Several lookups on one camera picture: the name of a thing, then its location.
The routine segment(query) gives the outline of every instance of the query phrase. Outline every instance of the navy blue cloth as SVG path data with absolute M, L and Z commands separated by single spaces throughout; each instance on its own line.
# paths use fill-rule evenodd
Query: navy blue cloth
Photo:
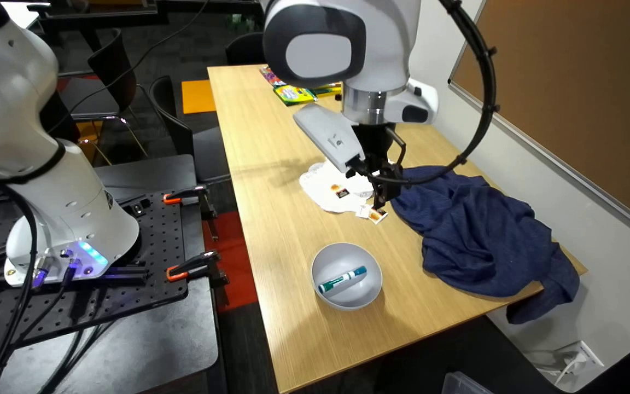
M 427 178 L 440 166 L 407 169 Z M 507 308 L 513 323 L 537 319 L 571 302 L 580 278 L 534 209 L 481 178 L 446 172 L 406 189 L 394 209 L 424 238 L 422 267 L 451 287 L 506 298 L 538 281 L 546 290 Z

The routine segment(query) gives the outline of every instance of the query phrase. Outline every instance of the floor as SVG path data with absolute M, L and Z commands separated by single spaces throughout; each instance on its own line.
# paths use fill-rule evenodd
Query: floor
M 154 45 L 161 38 L 175 32 L 166 44 Z M 207 79 L 209 65 L 226 63 L 224 47 L 244 31 L 231 15 L 172 15 L 168 27 L 125 29 L 125 44 L 132 58 L 144 56 L 136 68 L 139 81 L 151 86 L 159 77 L 172 74 L 175 88 L 183 79 Z M 59 45 L 61 70 L 84 65 L 85 47 L 75 32 Z M 172 156 L 174 147 L 159 116 L 144 96 L 132 106 L 132 124 L 151 156 Z M 184 116 L 190 126 L 212 126 L 215 116 Z M 116 160 L 139 160 L 139 149 L 124 133 L 105 135 L 103 149 Z M 277 378 L 267 351 L 259 305 L 221 314 L 224 365 L 231 394 L 272 394 Z M 513 344 L 486 319 L 468 321 L 445 334 L 432 336 L 412 348 L 398 351 L 367 365 L 330 376 L 305 387 L 305 394 L 387 394 L 387 392 L 442 392 L 446 371 L 463 369 L 494 392 L 557 392 L 513 348 Z M 187 376 L 154 389 L 164 392 L 211 392 L 207 376 Z

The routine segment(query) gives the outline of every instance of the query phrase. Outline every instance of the power outlet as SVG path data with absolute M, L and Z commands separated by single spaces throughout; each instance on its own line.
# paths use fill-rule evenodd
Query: power outlet
M 587 341 L 573 341 L 565 348 L 557 351 L 557 358 L 565 361 L 571 374 L 580 374 L 584 369 L 604 368 L 603 358 L 593 352 Z

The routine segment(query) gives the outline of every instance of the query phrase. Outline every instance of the small bowl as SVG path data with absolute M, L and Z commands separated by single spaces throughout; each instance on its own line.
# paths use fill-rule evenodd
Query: small bowl
M 326 305 L 357 311 L 378 298 L 384 274 L 365 249 L 352 243 L 334 243 L 313 260 L 313 285 Z

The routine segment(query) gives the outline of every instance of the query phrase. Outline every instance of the white wall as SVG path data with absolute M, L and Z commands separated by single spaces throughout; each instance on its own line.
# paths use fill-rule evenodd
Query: white wall
M 466 0 L 464 9 L 477 15 L 481 0 Z M 480 117 L 480 111 L 446 82 L 463 44 L 442 4 L 422 0 L 412 77 L 440 89 L 435 126 L 457 147 L 466 147 Z M 493 321 L 527 357 L 576 339 L 584 339 L 606 368 L 630 352 L 630 228 L 532 156 L 504 126 L 494 124 L 470 160 L 504 193 L 532 204 L 538 218 L 553 228 L 557 240 L 588 267 L 573 305 L 525 326 L 507 323 L 504 311 L 490 314 Z M 580 389 L 599 371 L 568 376 L 559 387 Z

